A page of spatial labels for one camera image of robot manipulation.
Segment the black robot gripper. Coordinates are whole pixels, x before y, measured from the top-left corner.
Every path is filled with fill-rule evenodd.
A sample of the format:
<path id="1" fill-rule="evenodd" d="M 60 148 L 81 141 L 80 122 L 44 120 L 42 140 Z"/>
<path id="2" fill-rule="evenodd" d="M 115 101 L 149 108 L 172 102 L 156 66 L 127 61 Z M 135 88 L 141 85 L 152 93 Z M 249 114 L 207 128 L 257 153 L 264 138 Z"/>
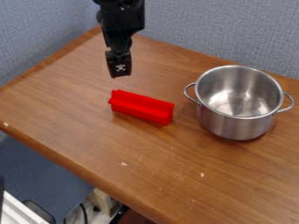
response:
<path id="1" fill-rule="evenodd" d="M 145 28 L 145 0 L 93 0 L 99 5 L 97 22 L 111 51 L 105 51 L 112 78 L 132 73 L 129 48 L 132 36 Z"/>

